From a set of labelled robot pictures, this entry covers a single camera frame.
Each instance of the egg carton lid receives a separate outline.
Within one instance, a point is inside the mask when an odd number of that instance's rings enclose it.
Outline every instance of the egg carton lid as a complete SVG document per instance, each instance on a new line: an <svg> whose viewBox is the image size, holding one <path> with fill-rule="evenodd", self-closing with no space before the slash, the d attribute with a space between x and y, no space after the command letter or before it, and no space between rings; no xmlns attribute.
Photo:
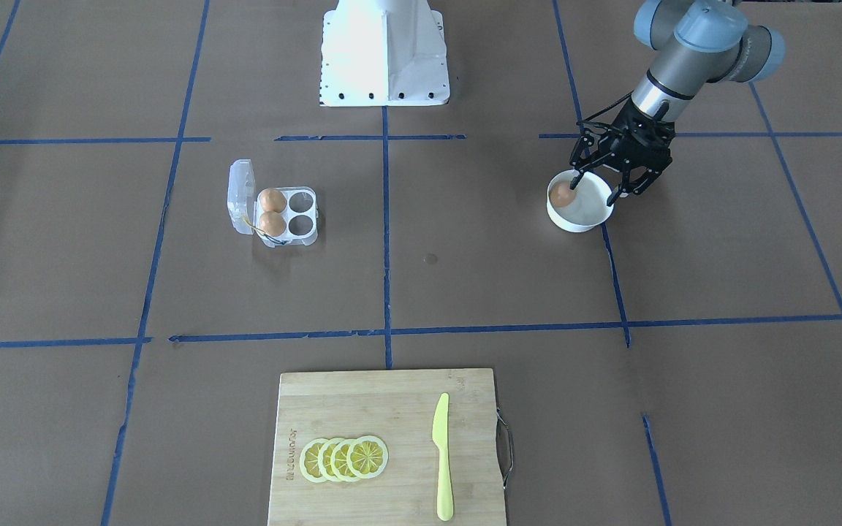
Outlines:
<svg viewBox="0 0 842 526"><path fill-rule="evenodd" d="M255 174L251 169L250 159L238 159L230 166L227 210L230 211L233 229L238 233L251 235L249 223L255 210Z"/></svg>

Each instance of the egg carton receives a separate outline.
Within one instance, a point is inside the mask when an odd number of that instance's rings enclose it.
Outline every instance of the egg carton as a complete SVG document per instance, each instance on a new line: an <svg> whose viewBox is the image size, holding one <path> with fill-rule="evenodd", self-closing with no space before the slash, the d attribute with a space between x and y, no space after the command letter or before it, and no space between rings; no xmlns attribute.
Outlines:
<svg viewBox="0 0 842 526"><path fill-rule="evenodd" d="M227 189L227 210L233 227L238 233L257 234L266 246L275 248L302 244L313 244L317 240L317 194L307 186L275 188L284 195L287 206L281 212L281 219L287 225L279 236L267 236L253 225L265 211L255 193L255 175L251 161L240 159L230 167L230 186Z"/></svg>

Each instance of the plastic knife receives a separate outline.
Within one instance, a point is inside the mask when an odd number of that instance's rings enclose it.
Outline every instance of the plastic knife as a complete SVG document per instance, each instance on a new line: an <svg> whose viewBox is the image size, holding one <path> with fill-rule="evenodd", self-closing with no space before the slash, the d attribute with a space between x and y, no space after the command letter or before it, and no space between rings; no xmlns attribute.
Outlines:
<svg viewBox="0 0 842 526"><path fill-rule="evenodd" d="M450 483L450 453L447 449L447 406L450 395L441 393L434 411L434 426L431 428L431 440L440 452L440 464L437 470L437 517L451 520L454 517L454 489Z"/></svg>

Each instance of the yellow lemon slice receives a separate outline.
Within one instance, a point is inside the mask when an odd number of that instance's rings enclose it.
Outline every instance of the yellow lemon slice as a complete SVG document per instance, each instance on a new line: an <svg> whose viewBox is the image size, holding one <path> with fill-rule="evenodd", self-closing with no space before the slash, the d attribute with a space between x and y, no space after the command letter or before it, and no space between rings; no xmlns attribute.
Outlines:
<svg viewBox="0 0 842 526"><path fill-rule="evenodd" d="M317 464L317 469L320 470L320 475L324 476L324 479L330 480L330 482L340 482L340 477L333 475L333 449L338 445L338 443L342 442L344 439L342 438L331 438L324 442L323 445L320 446L320 451L317 452L317 456L320 459L320 463Z"/></svg>
<svg viewBox="0 0 842 526"><path fill-rule="evenodd" d="M388 464L388 447L377 436L354 439L346 456L346 466L360 479L380 476Z"/></svg>
<svg viewBox="0 0 842 526"><path fill-rule="evenodd" d="M346 462L351 445L353 445L353 440L344 440L337 443L337 446L334 446L333 453L330 454L330 467L333 470L333 475L344 482L360 480L360 477L353 474Z"/></svg>
<svg viewBox="0 0 842 526"><path fill-rule="evenodd" d="M320 475L320 446L327 443L325 438L311 440L301 449L300 459L297 465L300 466L301 475L310 482L327 482L324 476Z"/></svg>

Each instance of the bamboo cutting board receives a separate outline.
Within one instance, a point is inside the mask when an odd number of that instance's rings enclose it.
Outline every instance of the bamboo cutting board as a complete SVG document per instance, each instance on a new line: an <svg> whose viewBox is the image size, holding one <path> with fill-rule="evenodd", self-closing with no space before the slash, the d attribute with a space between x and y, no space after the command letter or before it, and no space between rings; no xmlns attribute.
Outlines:
<svg viewBox="0 0 842 526"><path fill-rule="evenodd" d="M496 457L496 391L491 369L285 373L278 388L268 526L441 525L435 510L434 409L450 394L454 519L505 526ZM374 479L315 484L298 469L315 438L373 434L388 446Z"/></svg>

